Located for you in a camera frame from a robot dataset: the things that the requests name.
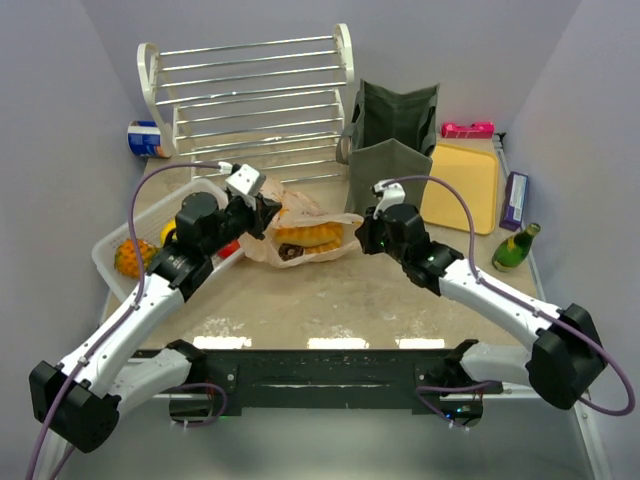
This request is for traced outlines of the chocolate donut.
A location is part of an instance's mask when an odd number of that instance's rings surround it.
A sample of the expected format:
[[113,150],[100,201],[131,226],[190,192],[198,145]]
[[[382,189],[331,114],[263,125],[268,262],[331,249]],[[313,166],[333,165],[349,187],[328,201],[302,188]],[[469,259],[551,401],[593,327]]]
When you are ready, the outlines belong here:
[[278,255],[283,262],[294,260],[304,254],[305,248],[300,245],[281,244],[278,249]]

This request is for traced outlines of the banana print plastic bag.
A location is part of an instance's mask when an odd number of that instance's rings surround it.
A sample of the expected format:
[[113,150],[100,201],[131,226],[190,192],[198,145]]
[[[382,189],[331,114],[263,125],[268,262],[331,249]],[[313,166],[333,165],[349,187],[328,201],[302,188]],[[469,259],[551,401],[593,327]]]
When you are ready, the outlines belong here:
[[[276,268],[291,268],[306,263],[322,263],[337,260],[360,248],[355,231],[363,223],[363,217],[354,213],[329,213],[308,195],[291,190],[275,179],[268,179],[261,193],[282,204],[264,232],[264,238],[258,240],[244,234],[239,245],[249,259],[266,263]],[[305,254],[294,260],[283,262],[278,249],[281,245],[275,240],[276,229],[288,227],[304,227],[335,222],[343,227],[342,243],[338,248],[305,249]]]

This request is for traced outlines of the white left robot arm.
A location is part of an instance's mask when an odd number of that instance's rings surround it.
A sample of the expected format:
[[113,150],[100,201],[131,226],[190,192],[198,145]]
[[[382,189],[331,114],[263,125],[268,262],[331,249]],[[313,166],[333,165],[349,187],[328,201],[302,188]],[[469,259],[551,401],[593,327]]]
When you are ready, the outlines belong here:
[[282,206],[257,194],[184,198],[176,229],[153,257],[131,299],[87,341],[56,365],[45,361],[29,375],[35,418],[83,453],[96,450],[114,431],[124,397],[113,389],[128,359],[152,330],[178,310],[210,277],[212,258],[243,234],[261,239]]

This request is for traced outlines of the croissant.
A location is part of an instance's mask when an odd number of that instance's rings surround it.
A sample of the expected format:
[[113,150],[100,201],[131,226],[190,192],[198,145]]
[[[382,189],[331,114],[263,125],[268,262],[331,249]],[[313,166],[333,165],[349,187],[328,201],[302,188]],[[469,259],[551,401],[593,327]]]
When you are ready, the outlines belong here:
[[304,227],[288,227],[275,230],[275,240],[280,244],[303,246],[305,249],[338,248],[342,243],[343,227],[329,222]]

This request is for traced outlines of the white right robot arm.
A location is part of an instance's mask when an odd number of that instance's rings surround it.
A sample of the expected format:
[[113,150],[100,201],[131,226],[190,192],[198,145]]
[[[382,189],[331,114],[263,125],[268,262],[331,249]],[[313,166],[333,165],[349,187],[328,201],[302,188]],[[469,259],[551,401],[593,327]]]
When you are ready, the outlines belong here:
[[356,237],[364,253],[388,255],[417,287],[466,306],[519,342],[506,349],[473,343],[460,352],[469,379],[529,385],[548,404],[568,410],[607,366],[586,309],[559,308],[473,270],[461,252],[431,240],[415,206],[367,208]]

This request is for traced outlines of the green fabric grocery bag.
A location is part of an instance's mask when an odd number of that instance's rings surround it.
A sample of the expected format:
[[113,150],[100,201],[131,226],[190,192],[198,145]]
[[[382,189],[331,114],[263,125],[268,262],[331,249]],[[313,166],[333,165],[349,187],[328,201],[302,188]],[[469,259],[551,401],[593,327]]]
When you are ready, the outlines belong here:
[[437,143],[437,84],[408,93],[360,82],[351,122],[336,146],[348,167],[345,211],[364,215],[381,180],[428,175]]

